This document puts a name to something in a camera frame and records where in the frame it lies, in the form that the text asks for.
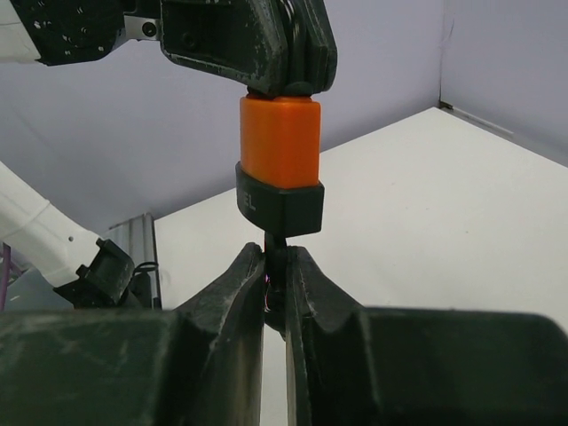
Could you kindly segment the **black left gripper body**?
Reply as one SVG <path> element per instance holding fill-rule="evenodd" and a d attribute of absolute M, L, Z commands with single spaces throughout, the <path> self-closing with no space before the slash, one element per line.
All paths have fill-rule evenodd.
<path fill-rule="evenodd" d="M 12 0 L 8 61 L 48 67 L 103 59 L 129 40 L 158 41 L 159 1 Z"/>

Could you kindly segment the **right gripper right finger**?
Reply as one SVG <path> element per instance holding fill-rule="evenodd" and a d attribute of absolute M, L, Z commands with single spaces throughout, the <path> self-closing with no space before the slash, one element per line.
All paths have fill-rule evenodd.
<path fill-rule="evenodd" d="M 366 307 L 288 251 L 292 425 L 564 425 L 567 336 L 520 312 Z"/>

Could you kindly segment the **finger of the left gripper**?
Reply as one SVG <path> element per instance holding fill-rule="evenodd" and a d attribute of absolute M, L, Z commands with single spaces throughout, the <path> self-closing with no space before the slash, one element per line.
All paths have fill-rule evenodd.
<path fill-rule="evenodd" d="M 162 53 L 174 64 L 283 94 L 296 83 L 294 1 L 162 1 Z"/>
<path fill-rule="evenodd" d="M 288 44 L 283 94 L 328 91 L 335 80 L 337 47 L 324 1 L 279 1 L 278 7 Z"/>

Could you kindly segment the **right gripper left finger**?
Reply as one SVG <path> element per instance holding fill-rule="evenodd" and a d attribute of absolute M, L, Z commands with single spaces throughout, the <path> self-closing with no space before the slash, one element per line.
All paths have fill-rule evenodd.
<path fill-rule="evenodd" d="M 4 425 L 257 425 L 264 254 L 249 243 L 172 311 L 1 317 Z"/>

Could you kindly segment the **orange black padlock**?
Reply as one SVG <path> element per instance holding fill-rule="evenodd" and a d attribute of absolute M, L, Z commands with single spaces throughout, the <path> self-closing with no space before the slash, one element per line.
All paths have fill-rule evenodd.
<path fill-rule="evenodd" d="M 318 233 L 321 106 L 310 97 L 241 99 L 237 205 L 261 230 L 281 238 Z"/>

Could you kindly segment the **black headed key bunch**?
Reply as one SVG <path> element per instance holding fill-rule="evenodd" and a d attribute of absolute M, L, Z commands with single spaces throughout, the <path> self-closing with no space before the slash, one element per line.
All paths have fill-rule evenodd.
<path fill-rule="evenodd" d="M 286 341 L 286 293 L 288 245 L 284 237 L 264 234 L 265 307 L 264 322 Z"/>

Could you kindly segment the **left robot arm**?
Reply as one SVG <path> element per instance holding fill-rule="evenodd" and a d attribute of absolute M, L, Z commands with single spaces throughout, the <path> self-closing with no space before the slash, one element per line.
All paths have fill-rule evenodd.
<path fill-rule="evenodd" d="M 1 59 L 48 67 L 106 57 L 129 40 L 157 42 L 171 62 L 246 86 L 240 102 L 240 213 L 264 232 L 269 298 L 285 290 L 287 241 L 318 233 L 321 108 L 337 47 L 321 1 L 4 1 Z M 132 284 L 138 266 L 113 242 L 1 169 L 1 241 L 76 308 L 154 308 Z"/>

